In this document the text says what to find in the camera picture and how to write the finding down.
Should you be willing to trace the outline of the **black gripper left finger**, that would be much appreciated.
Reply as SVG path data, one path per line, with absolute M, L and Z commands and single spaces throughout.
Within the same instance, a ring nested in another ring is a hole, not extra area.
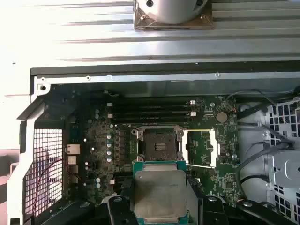
M 133 225 L 134 187 L 124 188 L 121 195 L 109 196 L 96 206 L 89 201 L 75 201 L 42 222 L 42 225 Z

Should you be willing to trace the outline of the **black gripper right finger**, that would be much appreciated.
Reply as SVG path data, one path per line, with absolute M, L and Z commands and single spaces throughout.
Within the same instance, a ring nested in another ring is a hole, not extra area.
M 255 201 L 240 200 L 232 207 L 221 198 L 204 195 L 196 186 L 188 185 L 188 224 L 290 225 L 291 221 Z

